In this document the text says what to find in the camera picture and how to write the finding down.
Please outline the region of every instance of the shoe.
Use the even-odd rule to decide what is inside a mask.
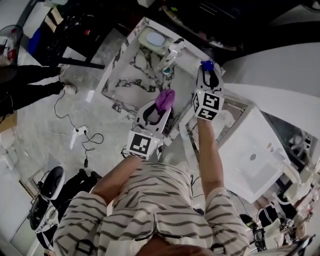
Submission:
[[[78,91],[77,87],[75,87],[73,84],[64,84],[63,90],[69,95],[75,95]]]
[[[59,77],[63,77],[66,73],[66,70],[70,67],[70,65],[67,64],[59,64],[59,68],[60,68],[60,75]]]
[[[92,171],[90,176],[96,178],[98,181],[102,179],[102,177],[95,171]]]

